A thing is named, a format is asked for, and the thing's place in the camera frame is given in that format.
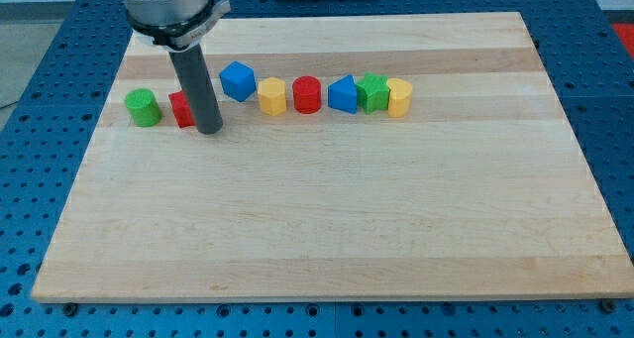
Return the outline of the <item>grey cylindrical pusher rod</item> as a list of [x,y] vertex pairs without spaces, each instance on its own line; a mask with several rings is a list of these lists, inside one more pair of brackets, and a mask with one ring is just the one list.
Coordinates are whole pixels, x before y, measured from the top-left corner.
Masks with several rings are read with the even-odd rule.
[[223,119],[202,50],[196,45],[187,51],[170,53],[170,60],[199,133],[220,131]]

